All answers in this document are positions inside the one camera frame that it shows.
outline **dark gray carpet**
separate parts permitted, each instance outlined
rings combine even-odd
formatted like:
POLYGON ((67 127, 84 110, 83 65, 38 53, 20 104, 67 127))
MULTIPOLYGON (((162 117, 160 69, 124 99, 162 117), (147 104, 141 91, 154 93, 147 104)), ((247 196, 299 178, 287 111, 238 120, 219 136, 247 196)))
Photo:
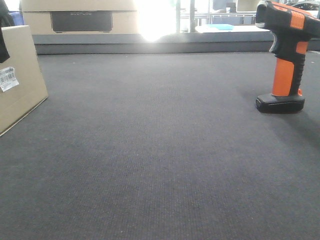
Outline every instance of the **dark gray carpet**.
POLYGON ((320 55, 262 114, 264 53, 44 55, 49 98, 0 138, 1 240, 319 240, 320 55))

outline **gray baseboard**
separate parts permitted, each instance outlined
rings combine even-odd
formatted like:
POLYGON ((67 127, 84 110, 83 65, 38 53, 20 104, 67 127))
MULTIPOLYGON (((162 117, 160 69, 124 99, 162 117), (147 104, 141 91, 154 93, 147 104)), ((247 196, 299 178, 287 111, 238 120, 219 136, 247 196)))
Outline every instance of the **gray baseboard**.
MULTIPOLYGON (((273 43, 269 31, 179 33, 155 42, 139 34, 34 35, 39 55, 51 54, 167 54, 215 52, 265 52, 273 43)), ((320 50, 320 39, 312 39, 309 50, 320 50)))

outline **blue object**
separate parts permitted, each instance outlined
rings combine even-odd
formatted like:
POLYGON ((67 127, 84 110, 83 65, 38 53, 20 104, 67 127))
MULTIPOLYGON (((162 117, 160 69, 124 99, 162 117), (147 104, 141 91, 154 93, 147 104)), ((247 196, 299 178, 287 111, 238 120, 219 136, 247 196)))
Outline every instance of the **blue object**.
POLYGON ((25 25, 24 18, 22 17, 21 12, 19 12, 19 11, 11 11, 9 14, 13 18, 15 26, 25 25))
POLYGON ((206 24, 206 27, 209 28, 216 28, 218 30, 232 30, 234 29, 234 26, 230 24, 206 24))

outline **cardboard box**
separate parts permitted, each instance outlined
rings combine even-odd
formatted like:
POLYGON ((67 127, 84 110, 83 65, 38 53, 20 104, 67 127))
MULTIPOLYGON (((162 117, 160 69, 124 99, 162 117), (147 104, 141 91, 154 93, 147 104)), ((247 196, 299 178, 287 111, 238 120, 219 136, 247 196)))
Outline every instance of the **cardboard box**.
POLYGON ((31 27, 33 35, 56 35, 56 34, 138 34, 138 12, 137 11, 113 11, 112 30, 102 31, 66 31, 55 32, 52 27, 50 12, 23 12, 26 25, 31 27))
POLYGON ((21 0, 23 12, 133 11, 135 0, 21 0))
POLYGON ((2 33, 10 58, 0 63, 0 84, 12 87, 0 88, 0 136, 48 97, 30 27, 4 27, 2 33), (10 76, 4 76, 4 70, 10 76))
POLYGON ((260 0, 236 0, 237 12, 256 12, 260 0))

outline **black cloth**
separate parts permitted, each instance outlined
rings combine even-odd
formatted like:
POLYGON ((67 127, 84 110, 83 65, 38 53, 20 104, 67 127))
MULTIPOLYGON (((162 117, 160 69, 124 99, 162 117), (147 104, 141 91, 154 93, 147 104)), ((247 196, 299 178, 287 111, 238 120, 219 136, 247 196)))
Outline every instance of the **black cloth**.
MULTIPOLYGON (((10 26, 14 26, 14 25, 15 25, 15 23, 13 21, 13 18, 9 14, 9 9, 5 3, 5 0, 0 0, 0 26, 1 27, 10 27, 10 26)), ((2 30, 0 28, 0 63, 3 63, 8 58, 10 58, 10 55, 9 55, 8 50, 6 48, 4 37, 2 34, 2 30)))

